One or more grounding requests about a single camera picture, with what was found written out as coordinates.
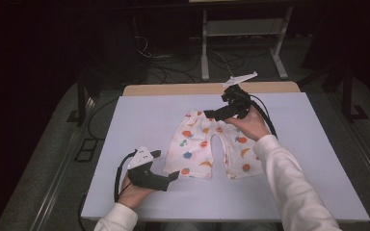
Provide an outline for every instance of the hand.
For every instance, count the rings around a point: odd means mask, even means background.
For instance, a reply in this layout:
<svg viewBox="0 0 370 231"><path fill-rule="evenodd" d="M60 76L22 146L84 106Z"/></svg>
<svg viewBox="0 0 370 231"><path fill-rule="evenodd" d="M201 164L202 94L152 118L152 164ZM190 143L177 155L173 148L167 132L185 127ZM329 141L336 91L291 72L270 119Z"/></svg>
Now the hand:
<svg viewBox="0 0 370 231"><path fill-rule="evenodd" d="M123 204L130 209L137 208L149 194L155 192L155 190L140 188L131 184L128 175L125 175L122 180L121 188L122 191L119 193L118 203Z"/></svg>
<svg viewBox="0 0 370 231"><path fill-rule="evenodd" d="M225 119L224 122L235 125L245 136L254 141L258 141L260 138L270 134L263 117L254 106L249 108L249 113L246 117L242 119L230 117Z"/></svg>

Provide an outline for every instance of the white table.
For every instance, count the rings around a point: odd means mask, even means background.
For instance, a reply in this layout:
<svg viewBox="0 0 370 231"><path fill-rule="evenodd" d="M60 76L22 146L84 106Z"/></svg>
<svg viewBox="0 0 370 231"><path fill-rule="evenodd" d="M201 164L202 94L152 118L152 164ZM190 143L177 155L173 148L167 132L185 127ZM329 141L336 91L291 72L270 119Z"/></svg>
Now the white table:
<svg viewBox="0 0 370 231"><path fill-rule="evenodd" d="M266 104L280 142L295 154L304 174L335 218L338 221L369 220L305 93L255 95ZM151 151L162 150L161 157L154 160L151 170L155 174L167 175L162 172L162 167L172 134L184 115L190 110L218 109L224 104L219 94L121 97L82 217L97 219L108 213L114 204L117 167L128 153L141 145ZM139 219L280 221L265 176L229 180L225 174L224 154L218 138L213 138L212 150L215 157L212 179L179 176L170 183L167 192L155 192L144 201L136 210Z"/></svg>

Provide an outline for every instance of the clothing garment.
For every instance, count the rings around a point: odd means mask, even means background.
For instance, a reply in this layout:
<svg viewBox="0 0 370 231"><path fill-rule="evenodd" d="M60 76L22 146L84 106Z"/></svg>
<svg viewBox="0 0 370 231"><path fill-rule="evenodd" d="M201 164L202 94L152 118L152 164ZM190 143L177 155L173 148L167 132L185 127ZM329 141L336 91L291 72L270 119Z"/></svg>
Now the clothing garment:
<svg viewBox="0 0 370 231"><path fill-rule="evenodd" d="M170 222L162 223L161 231L278 231L273 223L256 222Z"/></svg>
<svg viewBox="0 0 370 231"><path fill-rule="evenodd" d="M213 136L218 136L222 141L229 179L263 173L259 158L253 152L253 140L244 136L234 125L206 118L203 112L197 111L185 115L173 134L164 172L179 170L183 176L211 178Z"/></svg>
<svg viewBox="0 0 370 231"><path fill-rule="evenodd" d="M94 231L131 231L137 220L138 216L133 210L115 203L107 216L98 221Z"/></svg>
<svg viewBox="0 0 370 231"><path fill-rule="evenodd" d="M340 230L319 194L304 177L296 158L280 145L275 136L261 138L254 146L254 153L261 160L285 231ZM115 207L98 222L95 230L131 230L119 228L128 228L130 225L127 223L137 220L137 215Z"/></svg>

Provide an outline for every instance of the cuff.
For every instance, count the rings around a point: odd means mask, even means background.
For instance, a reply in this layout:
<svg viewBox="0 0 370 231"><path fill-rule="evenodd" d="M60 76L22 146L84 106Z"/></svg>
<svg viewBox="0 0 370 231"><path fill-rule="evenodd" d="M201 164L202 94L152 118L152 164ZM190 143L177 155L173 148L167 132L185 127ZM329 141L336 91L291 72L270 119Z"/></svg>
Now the cuff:
<svg viewBox="0 0 370 231"><path fill-rule="evenodd" d="M133 210L119 203L114 204L105 218L121 225L126 230L133 230L138 220L138 216Z"/></svg>
<svg viewBox="0 0 370 231"><path fill-rule="evenodd" d="M264 160L267 153L279 147L281 147L281 144L274 135L266 135L257 141L253 147L253 151L260 160Z"/></svg>

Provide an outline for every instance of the white shirt sleeve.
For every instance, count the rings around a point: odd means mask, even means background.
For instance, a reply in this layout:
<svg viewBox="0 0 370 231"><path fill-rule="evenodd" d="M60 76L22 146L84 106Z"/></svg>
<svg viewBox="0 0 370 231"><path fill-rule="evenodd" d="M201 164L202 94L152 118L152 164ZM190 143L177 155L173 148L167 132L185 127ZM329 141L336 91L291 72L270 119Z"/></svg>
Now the white shirt sleeve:
<svg viewBox="0 0 370 231"><path fill-rule="evenodd" d="M275 136L261 138L253 149L262 162L285 231L340 230L296 158Z"/></svg>
<svg viewBox="0 0 370 231"><path fill-rule="evenodd" d="M125 205L116 203L106 217L100 219L94 231L130 231L138 220L137 214Z"/></svg>

